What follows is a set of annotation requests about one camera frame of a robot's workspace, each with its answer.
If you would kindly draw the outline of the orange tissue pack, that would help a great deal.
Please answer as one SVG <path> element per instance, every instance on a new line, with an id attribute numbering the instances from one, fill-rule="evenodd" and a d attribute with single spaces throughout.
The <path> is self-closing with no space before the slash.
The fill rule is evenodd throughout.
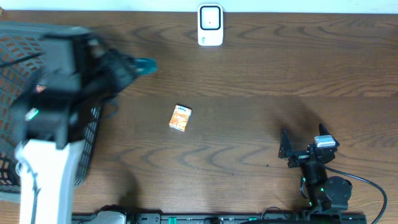
<path id="1" fill-rule="evenodd" d="M 182 105 L 176 105 L 169 121 L 169 127 L 185 132 L 191 115 L 192 109 Z"/>

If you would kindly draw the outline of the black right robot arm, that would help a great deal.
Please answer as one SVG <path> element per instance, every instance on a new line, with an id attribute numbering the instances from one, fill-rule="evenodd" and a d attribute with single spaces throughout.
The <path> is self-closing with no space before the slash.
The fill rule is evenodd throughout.
<path id="1" fill-rule="evenodd" d="M 303 215 L 309 218 L 313 214 L 339 214 L 348 209 L 352 183 L 342 177 L 329 177 L 325 164 L 335 158 L 339 142 L 319 124 L 319 135 L 306 150 L 295 151 L 285 129 L 281 131 L 278 157 L 287 159 L 289 168 L 301 169 L 300 192 L 307 198 L 309 209 Z"/>

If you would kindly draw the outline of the blue liquid bottle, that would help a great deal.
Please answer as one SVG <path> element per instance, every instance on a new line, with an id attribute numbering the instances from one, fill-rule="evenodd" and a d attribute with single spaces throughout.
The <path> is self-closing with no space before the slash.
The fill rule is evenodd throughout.
<path id="1" fill-rule="evenodd" d="M 136 62 L 136 73 L 139 76 L 150 75 L 158 71 L 158 64 L 153 58 L 137 58 Z"/>

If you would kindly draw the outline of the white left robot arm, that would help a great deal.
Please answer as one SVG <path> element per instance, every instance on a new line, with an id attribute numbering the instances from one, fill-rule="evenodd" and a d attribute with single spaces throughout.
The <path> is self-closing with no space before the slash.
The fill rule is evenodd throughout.
<path id="1" fill-rule="evenodd" d="M 12 103 L 21 223 L 70 223 L 76 173 L 92 109 L 157 70 L 81 27 L 43 35 L 46 67 Z"/>

